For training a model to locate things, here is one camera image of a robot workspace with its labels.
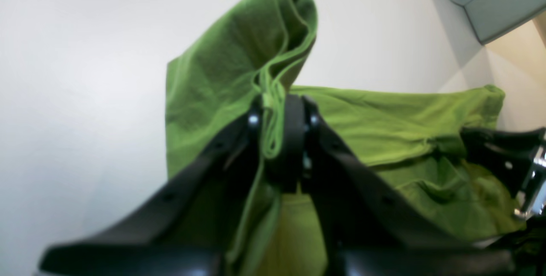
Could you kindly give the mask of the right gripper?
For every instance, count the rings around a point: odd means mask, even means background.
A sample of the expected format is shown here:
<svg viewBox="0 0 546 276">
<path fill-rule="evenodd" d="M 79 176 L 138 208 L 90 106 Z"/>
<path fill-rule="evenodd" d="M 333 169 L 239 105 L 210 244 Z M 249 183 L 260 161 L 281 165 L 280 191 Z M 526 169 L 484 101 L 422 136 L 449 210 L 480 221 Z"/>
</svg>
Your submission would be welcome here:
<svg viewBox="0 0 546 276">
<path fill-rule="evenodd" d="M 545 128 L 506 132 L 486 128 L 463 128 L 461 138 L 467 160 L 493 173 L 520 208 L 516 218 L 542 215 L 546 202 Z"/>
</svg>

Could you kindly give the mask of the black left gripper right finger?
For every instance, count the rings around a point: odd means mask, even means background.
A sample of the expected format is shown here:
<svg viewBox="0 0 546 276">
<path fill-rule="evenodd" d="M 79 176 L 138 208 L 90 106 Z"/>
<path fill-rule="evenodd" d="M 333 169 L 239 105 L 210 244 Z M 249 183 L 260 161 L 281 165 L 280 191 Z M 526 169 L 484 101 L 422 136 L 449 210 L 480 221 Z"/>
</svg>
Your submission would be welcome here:
<svg viewBox="0 0 546 276">
<path fill-rule="evenodd" d="M 269 175 L 298 183 L 317 212 L 328 276 L 513 276 L 510 250 L 483 250 L 439 229 L 363 165 L 310 97 L 288 95 Z"/>
</svg>

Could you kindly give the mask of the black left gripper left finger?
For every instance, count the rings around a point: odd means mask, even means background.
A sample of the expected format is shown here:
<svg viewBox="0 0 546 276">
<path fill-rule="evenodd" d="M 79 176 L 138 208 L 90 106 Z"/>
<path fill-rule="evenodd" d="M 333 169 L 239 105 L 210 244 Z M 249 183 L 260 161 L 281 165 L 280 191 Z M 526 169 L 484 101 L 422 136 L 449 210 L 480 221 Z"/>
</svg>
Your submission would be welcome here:
<svg viewBox="0 0 546 276">
<path fill-rule="evenodd" d="M 258 169 L 261 97 L 115 225 L 50 246 L 40 276 L 223 276 Z"/>
</svg>

